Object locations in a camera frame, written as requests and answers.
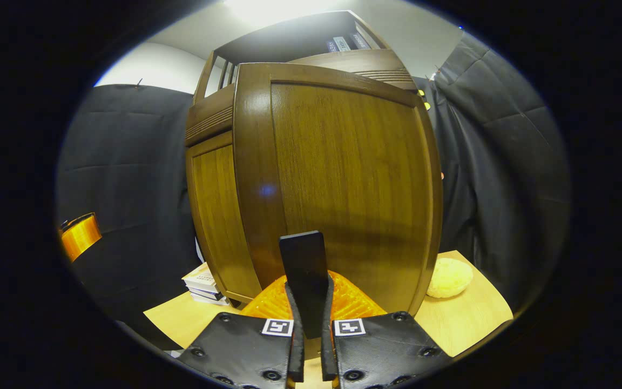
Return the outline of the wooden double-door shoe cabinet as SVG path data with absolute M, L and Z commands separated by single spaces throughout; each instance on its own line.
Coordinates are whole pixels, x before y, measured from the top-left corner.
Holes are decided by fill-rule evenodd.
M 350 11 L 323 12 L 269 25 L 239 37 L 211 52 L 193 96 L 193 103 L 225 86 L 237 83 L 246 63 L 292 63 L 328 53 L 326 41 L 343 36 L 352 47 L 350 33 L 359 32 L 371 49 L 390 49 L 358 15 Z

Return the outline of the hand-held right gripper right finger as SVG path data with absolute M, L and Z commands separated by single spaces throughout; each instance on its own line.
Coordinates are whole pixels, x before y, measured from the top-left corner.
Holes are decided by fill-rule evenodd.
M 321 377 L 333 389 L 390 389 L 452 358 L 408 312 L 385 312 L 339 273 L 328 275 Z

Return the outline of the black backdrop cloth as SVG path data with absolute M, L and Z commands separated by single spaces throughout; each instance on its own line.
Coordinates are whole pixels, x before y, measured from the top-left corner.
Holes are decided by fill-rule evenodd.
M 524 310 L 567 239 L 570 168 L 551 109 L 528 80 L 465 32 L 433 81 L 417 85 L 444 170 L 442 251 L 457 250 Z M 73 264 L 97 305 L 161 350 L 178 345 L 145 311 L 187 290 L 199 264 L 183 133 L 190 94 L 91 89 L 67 131 L 56 223 L 93 212 L 99 242 Z

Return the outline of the round yellow sponge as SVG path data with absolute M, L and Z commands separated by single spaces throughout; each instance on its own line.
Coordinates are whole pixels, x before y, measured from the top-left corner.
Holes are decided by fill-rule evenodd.
M 444 299 L 454 297 L 470 285 L 474 278 L 469 264 L 453 258 L 438 258 L 430 280 L 427 295 Z

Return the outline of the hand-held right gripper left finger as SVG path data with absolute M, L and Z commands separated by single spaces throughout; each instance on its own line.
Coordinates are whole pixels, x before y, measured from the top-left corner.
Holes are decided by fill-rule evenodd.
M 296 389 L 305 378 L 305 336 L 287 277 L 240 313 L 218 313 L 178 359 L 235 389 Z

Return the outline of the wooden shoe cabinet door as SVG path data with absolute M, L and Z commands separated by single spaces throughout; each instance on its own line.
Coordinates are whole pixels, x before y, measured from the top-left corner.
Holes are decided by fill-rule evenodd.
M 443 214 L 435 136 L 417 95 L 335 69 L 243 64 L 233 160 L 262 287 L 284 274 L 280 237 L 320 231 L 331 271 L 386 312 L 417 313 Z
M 188 199 L 200 251 L 219 290 L 249 303 L 262 290 L 245 239 L 231 131 L 189 147 Z

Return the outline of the large ceiling light panel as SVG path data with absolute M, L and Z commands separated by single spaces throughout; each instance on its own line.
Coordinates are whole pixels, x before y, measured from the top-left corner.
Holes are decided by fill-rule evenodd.
M 323 12 L 339 0 L 223 0 L 240 20 L 268 25 L 287 19 Z

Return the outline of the stack of flat books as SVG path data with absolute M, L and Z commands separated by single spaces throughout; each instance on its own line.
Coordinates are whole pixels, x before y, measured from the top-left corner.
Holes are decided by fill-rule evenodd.
M 181 279 L 195 302 L 221 306 L 231 305 L 229 299 L 220 292 L 207 263 L 200 264 Z

